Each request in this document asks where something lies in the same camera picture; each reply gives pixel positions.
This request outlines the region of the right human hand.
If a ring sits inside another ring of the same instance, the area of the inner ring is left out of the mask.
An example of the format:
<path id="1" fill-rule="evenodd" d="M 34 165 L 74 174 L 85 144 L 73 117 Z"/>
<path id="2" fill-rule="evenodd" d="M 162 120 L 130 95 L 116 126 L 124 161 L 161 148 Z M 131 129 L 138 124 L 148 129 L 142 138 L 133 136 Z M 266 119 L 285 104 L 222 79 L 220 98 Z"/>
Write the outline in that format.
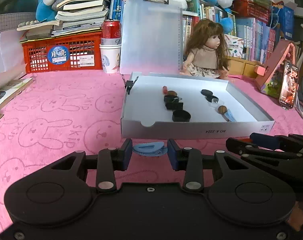
<path id="1" fill-rule="evenodd" d="M 286 222 L 297 232 L 303 230 L 303 202 L 296 202 Z"/>

